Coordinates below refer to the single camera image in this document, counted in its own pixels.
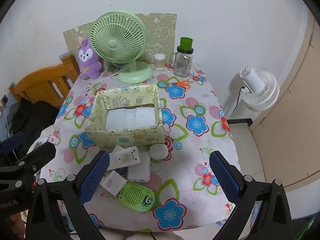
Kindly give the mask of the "wooden chair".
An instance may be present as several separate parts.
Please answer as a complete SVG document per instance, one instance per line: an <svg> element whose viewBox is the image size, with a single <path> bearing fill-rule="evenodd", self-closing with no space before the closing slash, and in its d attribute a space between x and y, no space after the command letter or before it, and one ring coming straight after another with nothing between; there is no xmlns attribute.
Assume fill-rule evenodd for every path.
<svg viewBox="0 0 320 240"><path fill-rule="evenodd" d="M64 56L61 64L28 74L16 85L10 85L9 91L18 102L24 98L32 103L44 101L60 107L79 75L78 63L71 54Z"/></svg>

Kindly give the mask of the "translucent white plastic case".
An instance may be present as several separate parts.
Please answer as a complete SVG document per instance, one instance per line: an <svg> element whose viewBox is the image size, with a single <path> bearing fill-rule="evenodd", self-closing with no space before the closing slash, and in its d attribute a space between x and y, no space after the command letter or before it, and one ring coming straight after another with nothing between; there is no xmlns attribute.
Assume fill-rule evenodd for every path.
<svg viewBox="0 0 320 240"><path fill-rule="evenodd" d="M148 152L140 152L140 164L129 166L128 181L147 183L150 181L150 156Z"/></svg>

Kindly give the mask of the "black clothing on chair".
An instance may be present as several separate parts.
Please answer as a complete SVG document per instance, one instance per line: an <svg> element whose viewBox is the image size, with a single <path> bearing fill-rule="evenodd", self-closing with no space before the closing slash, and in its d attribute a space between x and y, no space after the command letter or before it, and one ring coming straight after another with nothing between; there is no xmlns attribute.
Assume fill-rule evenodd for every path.
<svg viewBox="0 0 320 240"><path fill-rule="evenodd" d="M13 134L22 132L25 135L24 147L29 148L41 132L54 124L59 109L45 101L32 103L21 98L17 112L12 117L10 131Z"/></svg>

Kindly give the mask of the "patterned backing board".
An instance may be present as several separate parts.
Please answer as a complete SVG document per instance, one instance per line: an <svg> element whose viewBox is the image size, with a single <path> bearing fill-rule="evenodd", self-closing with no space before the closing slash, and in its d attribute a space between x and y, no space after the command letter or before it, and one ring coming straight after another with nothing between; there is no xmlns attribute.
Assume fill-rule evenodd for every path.
<svg viewBox="0 0 320 240"><path fill-rule="evenodd" d="M166 60L170 59L175 50L176 14L149 13L137 14L145 24L148 39L142 56L138 59L153 63L155 54L165 54ZM78 57L78 45L84 38L89 38L94 22L89 22L63 33L68 51Z"/></svg>

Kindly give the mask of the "cotton swab container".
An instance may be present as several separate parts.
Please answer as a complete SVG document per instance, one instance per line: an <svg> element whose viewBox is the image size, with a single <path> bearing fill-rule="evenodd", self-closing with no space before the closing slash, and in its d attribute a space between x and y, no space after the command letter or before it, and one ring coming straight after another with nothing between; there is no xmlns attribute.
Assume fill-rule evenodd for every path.
<svg viewBox="0 0 320 240"><path fill-rule="evenodd" d="M153 56L155 70L163 70L165 68L166 56L163 53L157 53Z"/></svg>

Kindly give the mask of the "orange handled scissors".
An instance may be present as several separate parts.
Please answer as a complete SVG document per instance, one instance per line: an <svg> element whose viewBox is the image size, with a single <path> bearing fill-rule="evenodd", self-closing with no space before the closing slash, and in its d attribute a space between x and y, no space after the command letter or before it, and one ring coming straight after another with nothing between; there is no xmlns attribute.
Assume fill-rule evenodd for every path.
<svg viewBox="0 0 320 240"><path fill-rule="evenodd" d="M178 82L169 82L168 84L169 85L176 85L176 86L182 87L184 89L190 89L190 83L186 80L178 81Z"/></svg>

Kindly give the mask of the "green desk fan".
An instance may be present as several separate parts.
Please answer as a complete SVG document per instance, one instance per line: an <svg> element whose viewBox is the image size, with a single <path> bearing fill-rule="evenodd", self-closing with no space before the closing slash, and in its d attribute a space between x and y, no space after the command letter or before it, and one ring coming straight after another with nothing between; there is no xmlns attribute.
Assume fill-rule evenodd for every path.
<svg viewBox="0 0 320 240"><path fill-rule="evenodd" d="M123 11L111 11L95 21L90 42L101 58L123 64L118 72L119 80L132 84L153 76L153 67L138 61L145 51L147 38L146 26L140 18Z"/></svg>

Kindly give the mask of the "white oval earbud case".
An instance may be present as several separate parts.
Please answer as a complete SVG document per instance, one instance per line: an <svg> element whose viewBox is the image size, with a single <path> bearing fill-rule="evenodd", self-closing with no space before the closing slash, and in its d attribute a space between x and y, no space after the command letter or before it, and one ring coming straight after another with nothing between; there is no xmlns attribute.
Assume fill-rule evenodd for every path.
<svg viewBox="0 0 320 240"><path fill-rule="evenodd" d="M165 144L153 144L149 148L149 156L152 160L164 160L169 154Z"/></svg>

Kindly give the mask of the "patterned cardboard storage box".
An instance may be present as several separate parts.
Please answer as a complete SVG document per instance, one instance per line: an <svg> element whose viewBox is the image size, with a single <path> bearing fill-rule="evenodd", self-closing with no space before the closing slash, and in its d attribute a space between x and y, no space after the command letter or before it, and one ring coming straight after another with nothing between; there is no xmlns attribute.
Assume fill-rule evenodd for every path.
<svg viewBox="0 0 320 240"><path fill-rule="evenodd" d="M164 142L156 85L135 85L97 93L86 133L100 148Z"/></svg>

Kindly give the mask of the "glass mug jar green lid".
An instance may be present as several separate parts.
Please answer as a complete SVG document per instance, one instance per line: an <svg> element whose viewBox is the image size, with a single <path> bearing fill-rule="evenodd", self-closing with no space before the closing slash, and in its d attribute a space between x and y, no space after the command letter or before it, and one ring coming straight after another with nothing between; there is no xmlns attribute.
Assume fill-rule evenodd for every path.
<svg viewBox="0 0 320 240"><path fill-rule="evenodd" d="M189 37L180 38L180 45L176 52L170 55L170 64L173 68L174 75L187 78L193 61L193 39Z"/></svg>

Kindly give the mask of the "green perforated panda speaker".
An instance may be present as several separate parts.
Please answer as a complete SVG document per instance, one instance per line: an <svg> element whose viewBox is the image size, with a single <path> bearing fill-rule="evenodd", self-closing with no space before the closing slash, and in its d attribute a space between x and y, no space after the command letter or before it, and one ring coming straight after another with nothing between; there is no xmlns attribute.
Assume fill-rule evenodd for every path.
<svg viewBox="0 0 320 240"><path fill-rule="evenodd" d="M155 203L154 192L141 184L127 182L118 194L121 205L137 212L149 211Z"/></svg>

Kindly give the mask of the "floral tablecloth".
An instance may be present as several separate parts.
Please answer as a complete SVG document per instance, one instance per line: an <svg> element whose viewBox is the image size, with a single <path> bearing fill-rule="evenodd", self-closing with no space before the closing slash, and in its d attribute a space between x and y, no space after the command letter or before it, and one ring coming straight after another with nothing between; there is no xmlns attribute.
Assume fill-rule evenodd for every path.
<svg viewBox="0 0 320 240"><path fill-rule="evenodd" d="M210 169L209 155L219 150L231 164L239 161L231 130L206 74L199 67L193 69L189 88L183 88L177 85L179 78L171 68L132 85L122 83L115 71L111 67L97 80L78 79L74 83L55 124L42 132L42 139L55 145L56 156L40 176L48 182L61 181L78 173L99 152L98 142L87 134L96 96L107 91L117 107L127 106L130 98L140 106L157 87L163 138L158 139L155 127L144 128L138 121L134 128L116 131L111 139L114 146L138 146L140 152L148 151L152 144L166 146L165 159L151 159L150 179L145 184L155 194L154 206L147 212L132 210L99 187L85 208L99 225L128 231L162 232L222 223L234 205Z"/></svg>

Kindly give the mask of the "white floor fan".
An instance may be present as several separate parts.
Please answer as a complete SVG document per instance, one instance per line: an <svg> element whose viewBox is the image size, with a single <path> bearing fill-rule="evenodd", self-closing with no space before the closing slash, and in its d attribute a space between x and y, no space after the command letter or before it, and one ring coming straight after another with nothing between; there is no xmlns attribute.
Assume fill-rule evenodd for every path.
<svg viewBox="0 0 320 240"><path fill-rule="evenodd" d="M280 86L271 72L256 72L248 66L243 68L239 75L248 90L242 99L249 110L263 112L276 103Z"/></svg>

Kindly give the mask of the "purple plush bunny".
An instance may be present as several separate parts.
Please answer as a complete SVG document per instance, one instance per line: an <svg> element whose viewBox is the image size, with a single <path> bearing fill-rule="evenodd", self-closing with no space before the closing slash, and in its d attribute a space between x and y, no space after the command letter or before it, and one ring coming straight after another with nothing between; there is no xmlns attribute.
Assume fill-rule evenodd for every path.
<svg viewBox="0 0 320 240"><path fill-rule="evenodd" d="M81 79L95 80L100 76L102 64L99 60L99 55L92 48L88 38L84 38L79 43L78 59Z"/></svg>

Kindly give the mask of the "white 45W charger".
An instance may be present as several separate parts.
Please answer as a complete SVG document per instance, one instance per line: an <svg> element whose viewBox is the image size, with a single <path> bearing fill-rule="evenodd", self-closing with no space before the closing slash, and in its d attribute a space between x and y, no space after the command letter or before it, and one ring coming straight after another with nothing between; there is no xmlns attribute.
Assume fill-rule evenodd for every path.
<svg viewBox="0 0 320 240"><path fill-rule="evenodd" d="M116 171L112 171L100 185L110 194L116 196L125 186L127 180Z"/></svg>

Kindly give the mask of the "white remote control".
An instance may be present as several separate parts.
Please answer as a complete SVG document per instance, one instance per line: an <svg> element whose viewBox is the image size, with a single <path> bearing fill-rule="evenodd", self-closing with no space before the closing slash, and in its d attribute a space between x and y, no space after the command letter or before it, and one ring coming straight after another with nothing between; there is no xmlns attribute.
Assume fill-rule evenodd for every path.
<svg viewBox="0 0 320 240"><path fill-rule="evenodd" d="M141 163L139 157L139 149L137 146L112 152L109 154L109 156L110 163L107 168L108 171L138 165Z"/></svg>

